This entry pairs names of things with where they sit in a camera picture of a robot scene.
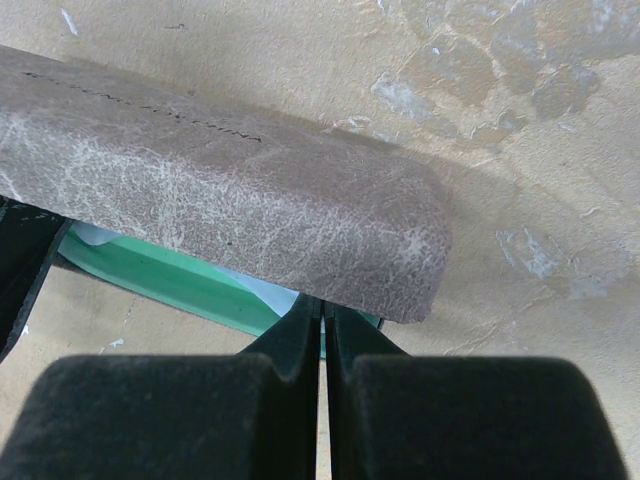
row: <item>green plastic tray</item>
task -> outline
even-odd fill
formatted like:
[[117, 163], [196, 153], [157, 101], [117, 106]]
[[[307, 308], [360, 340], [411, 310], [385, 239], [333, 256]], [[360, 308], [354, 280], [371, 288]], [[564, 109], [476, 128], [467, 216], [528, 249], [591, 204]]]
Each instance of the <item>green plastic tray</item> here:
[[[250, 290], [207, 262], [142, 240], [118, 237], [91, 246], [69, 232], [58, 252], [105, 281], [252, 335], [261, 335], [280, 319]], [[378, 327], [378, 318], [363, 316]], [[322, 340], [324, 356], [324, 335]]]

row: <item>black object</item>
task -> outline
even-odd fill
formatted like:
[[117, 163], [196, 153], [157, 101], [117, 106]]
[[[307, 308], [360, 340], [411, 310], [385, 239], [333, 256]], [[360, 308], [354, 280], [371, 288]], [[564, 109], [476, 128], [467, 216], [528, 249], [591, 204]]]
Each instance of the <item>black object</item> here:
[[[54, 225], [27, 230], [7, 211], [0, 247], [16, 253], [0, 263], [0, 318], [11, 339], [67, 223], [45, 212]], [[27, 399], [0, 480], [314, 478], [322, 318], [333, 478], [626, 478], [570, 363], [412, 357], [358, 312], [301, 295], [235, 356], [57, 361]]]
[[0, 196], [0, 362], [20, 338], [70, 224]]

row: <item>concrete floor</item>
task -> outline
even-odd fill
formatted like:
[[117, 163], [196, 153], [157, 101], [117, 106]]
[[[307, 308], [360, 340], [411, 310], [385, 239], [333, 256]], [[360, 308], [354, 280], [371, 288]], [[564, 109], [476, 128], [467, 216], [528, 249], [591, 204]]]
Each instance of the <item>concrete floor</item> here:
[[[487, 22], [476, 3], [495, 4], [497, 20]], [[386, 323], [385, 333], [414, 354], [573, 361], [640, 477], [640, 13], [632, 6], [5, 0], [0, 44], [382, 139], [428, 163], [447, 190], [454, 247], [432, 315]], [[522, 45], [532, 47], [514, 50]], [[29, 334], [0, 366], [2, 432], [61, 355], [232, 352], [250, 341], [134, 300], [53, 270]], [[321, 452], [326, 478], [326, 445]]]

